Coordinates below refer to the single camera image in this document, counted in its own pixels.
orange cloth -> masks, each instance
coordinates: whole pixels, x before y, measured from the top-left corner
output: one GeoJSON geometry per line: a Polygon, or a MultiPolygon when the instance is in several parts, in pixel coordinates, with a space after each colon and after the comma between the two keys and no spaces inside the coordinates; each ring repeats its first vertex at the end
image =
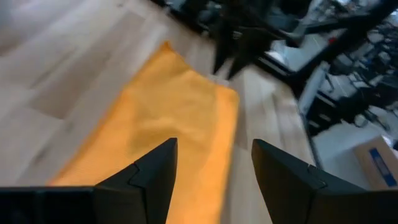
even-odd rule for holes
{"type": "Polygon", "coordinates": [[[238,101],[233,90],[193,71],[164,44],[50,185],[95,185],[178,137],[167,223],[219,223],[238,101]]]}

